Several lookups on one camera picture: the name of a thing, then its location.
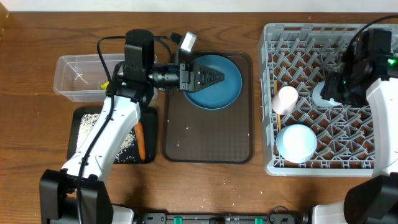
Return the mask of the wooden chopstick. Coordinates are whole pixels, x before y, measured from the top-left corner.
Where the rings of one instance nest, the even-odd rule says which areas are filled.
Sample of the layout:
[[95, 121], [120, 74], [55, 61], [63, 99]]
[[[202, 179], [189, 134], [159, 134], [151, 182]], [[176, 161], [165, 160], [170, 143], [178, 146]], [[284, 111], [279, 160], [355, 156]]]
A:
[[[278, 84], [277, 84], [277, 80], [274, 80], [274, 91], [275, 91], [275, 96], [278, 93]], [[278, 130], [280, 131], [282, 129], [281, 127], [281, 120], [280, 120], [280, 114], [277, 113], [277, 127]]]

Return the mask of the pink cup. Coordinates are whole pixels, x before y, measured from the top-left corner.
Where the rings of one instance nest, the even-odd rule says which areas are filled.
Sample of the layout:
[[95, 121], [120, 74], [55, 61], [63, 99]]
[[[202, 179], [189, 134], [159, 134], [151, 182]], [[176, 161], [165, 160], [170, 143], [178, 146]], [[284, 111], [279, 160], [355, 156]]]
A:
[[272, 99], [272, 109], [280, 115], [290, 114], [294, 111], [299, 98], [298, 91], [292, 86], [283, 86]]

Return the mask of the dark blue plate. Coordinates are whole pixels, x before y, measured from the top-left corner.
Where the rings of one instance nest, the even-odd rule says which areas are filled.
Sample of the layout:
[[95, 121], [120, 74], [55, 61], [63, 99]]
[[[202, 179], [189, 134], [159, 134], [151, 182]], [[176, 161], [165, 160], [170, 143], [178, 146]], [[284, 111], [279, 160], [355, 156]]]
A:
[[204, 55], [200, 62], [224, 74], [224, 80], [196, 93], [185, 92], [186, 98], [195, 106], [205, 110], [220, 110], [232, 104], [243, 88], [239, 68], [228, 58], [219, 55]]

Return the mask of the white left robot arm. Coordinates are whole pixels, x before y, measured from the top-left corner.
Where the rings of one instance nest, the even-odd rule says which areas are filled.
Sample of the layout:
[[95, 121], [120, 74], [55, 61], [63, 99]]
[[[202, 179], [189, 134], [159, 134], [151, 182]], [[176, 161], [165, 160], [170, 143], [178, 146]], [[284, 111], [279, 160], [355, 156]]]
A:
[[158, 64], [145, 29], [123, 35], [124, 60], [107, 71], [106, 98], [95, 125], [60, 170], [46, 170], [39, 182], [42, 223], [133, 223], [134, 211], [111, 203], [106, 182], [126, 136], [139, 123], [155, 88], [198, 92], [224, 80], [199, 62]]

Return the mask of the light blue cup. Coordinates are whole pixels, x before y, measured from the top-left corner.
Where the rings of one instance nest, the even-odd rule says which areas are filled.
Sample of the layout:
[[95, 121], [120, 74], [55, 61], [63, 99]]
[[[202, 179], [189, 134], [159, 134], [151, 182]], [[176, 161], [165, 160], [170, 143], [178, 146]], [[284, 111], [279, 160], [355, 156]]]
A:
[[322, 81], [318, 83], [312, 91], [312, 100], [313, 102], [321, 108], [331, 108], [335, 106], [341, 106], [341, 103], [336, 102], [333, 98], [330, 100], [324, 100], [321, 96], [321, 91], [325, 85], [325, 82]]

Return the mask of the light blue bowl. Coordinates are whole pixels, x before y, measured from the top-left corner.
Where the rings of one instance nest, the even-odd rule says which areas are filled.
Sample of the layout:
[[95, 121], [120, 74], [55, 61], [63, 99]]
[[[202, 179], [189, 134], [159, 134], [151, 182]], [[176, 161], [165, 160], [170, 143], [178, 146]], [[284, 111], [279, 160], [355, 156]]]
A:
[[276, 137], [278, 153], [287, 161], [303, 163], [312, 158], [317, 149], [315, 133], [303, 124], [293, 124], [280, 130]]

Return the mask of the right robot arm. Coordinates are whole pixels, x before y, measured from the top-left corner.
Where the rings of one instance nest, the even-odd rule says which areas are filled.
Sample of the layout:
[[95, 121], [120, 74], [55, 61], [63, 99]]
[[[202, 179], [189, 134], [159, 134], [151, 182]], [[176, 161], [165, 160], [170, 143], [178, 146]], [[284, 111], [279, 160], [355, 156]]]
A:
[[361, 29], [343, 55], [343, 70], [329, 73], [322, 100], [369, 106], [373, 119], [373, 177], [342, 202], [316, 205], [310, 223], [397, 223], [397, 57], [392, 33]]

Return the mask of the yellow foil snack wrapper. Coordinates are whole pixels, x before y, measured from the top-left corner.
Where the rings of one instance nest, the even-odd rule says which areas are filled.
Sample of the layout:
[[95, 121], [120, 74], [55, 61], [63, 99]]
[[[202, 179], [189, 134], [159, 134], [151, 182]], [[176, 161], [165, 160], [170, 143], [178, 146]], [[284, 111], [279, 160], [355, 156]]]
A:
[[108, 87], [108, 85], [109, 85], [109, 82], [106, 82], [106, 83], [100, 85], [100, 89], [101, 89], [101, 90], [106, 90], [107, 87]]

